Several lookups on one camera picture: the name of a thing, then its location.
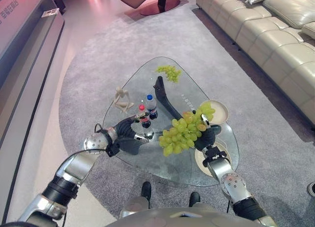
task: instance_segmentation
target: white plate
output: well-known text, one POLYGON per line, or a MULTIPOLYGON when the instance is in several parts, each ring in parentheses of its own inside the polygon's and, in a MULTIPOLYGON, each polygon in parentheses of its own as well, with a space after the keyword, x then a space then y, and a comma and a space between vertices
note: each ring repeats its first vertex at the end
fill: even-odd
POLYGON ((213 125, 221 125, 225 123, 228 119, 228 110, 225 105, 216 100, 208 100, 211 103, 211 108, 215 109, 213 114, 213 119, 210 121, 213 125))

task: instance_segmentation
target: round rug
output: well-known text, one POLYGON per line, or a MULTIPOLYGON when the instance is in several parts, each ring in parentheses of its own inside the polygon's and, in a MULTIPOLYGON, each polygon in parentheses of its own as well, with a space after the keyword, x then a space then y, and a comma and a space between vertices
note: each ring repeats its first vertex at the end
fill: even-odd
MULTIPOLYGON (((228 122, 240 147, 238 173, 265 210, 280 226, 308 226, 311 214, 307 220, 296 217, 306 214, 304 207, 310 203, 306 186, 314 178, 314 148, 288 126, 196 17, 195 8, 188 3, 136 22, 122 17, 86 43, 67 70, 60 97, 60 128, 68 153, 82 149, 94 125, 102 123, 117 86, 145 62, 166 56, 178 62, 209 98, 229 108, 228 122), (308 154, 304 159, 300 149, 308 154)), ((174 183, 105 154, 87 187, 117 218, 124 203, 140 195, 145 181, 152 184, 152 208, 188 206, 190 193, 196 191, 202 202, 226 211, 227 199, 219 186, 174 183)))

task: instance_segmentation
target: bottle cap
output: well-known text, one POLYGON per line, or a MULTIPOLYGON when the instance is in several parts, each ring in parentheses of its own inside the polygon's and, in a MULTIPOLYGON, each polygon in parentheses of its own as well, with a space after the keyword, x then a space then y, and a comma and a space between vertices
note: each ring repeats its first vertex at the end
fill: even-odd
POLYGON ((143 104, 139 105, 139 110, 144 110, 144 109, 145 109, 145 107, 143 104))

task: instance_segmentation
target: glass table top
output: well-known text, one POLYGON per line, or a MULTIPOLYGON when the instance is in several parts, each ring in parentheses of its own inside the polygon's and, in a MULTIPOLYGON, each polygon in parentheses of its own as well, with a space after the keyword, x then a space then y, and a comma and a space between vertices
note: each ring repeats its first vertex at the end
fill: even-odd
MULTIPOLYGON (((167 98, 180 114, 197 109, 202 102, 209 100, 193 79, 175 61, 166 57, 157 57, 141 66, 123 86, 124 90, 128 90, 130 100, 135 105, 127 113, 121 113, 121 110, 112 103, 105 114, 103 127, 114 126, 120 120, 137 114, 139 112, 138 106, 145 104, 147 94, 152 94, 156 99, 153 85, 155 85, 158 76, 163 77, 167 98), (165 73, 156 72, 156 69, 163 65, 175 66, 177 70, 181 70, 178 83, 168 81, 165 73)), ((203 172, 199 168, 200 162, 198 165, 195 158, 197 155, 195 153, 198 153, 196 149, 189 148, 180 154, 172 154, 168 157, 163 155, 163 149, 158 144, 158 137, 162 135, 163 130, 169 130, 172 127, 173 116, 158 100, 157 113, 158 117, 151 120, 151 126, 147 130, 154 132, 150 142, 141 144, 139 141, 129 138, 119 139, 120 152, 116 156, 130 165, 174 182, 195 186, 218 184, 215 178, 205 173, 207 170, 203 172)), ((134 123, 131 127, 136 133, 144 134, 145 132, 141 123, 134 123)), ((219 148, 223 147, 227 151, 228 157, 231 158, 232 168, 235 170, 239 161, 237 141, 227 123, 221 124, 221 127, 222 131, 217 135, 216 142, 219 143, 219 148)))

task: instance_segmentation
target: white floor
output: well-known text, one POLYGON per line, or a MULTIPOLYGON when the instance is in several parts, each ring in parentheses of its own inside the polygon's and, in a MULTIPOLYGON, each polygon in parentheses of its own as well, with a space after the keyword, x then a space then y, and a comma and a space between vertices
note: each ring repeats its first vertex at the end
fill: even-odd
MULTIPOLYGON (((63 33, 25 147, 8 221, 19 218, 31 200, 47 186, 59 164, 67 157, 59 127, 59 97, 64 75, 73 57, 96 32, 110 25, 125 11, 131 10, 120 0, 64 2, 67 11, 63 15, 63 33)), ((114 220, 83 186, 77 199, 68 206, 65 226, 100 227, 114 220)))

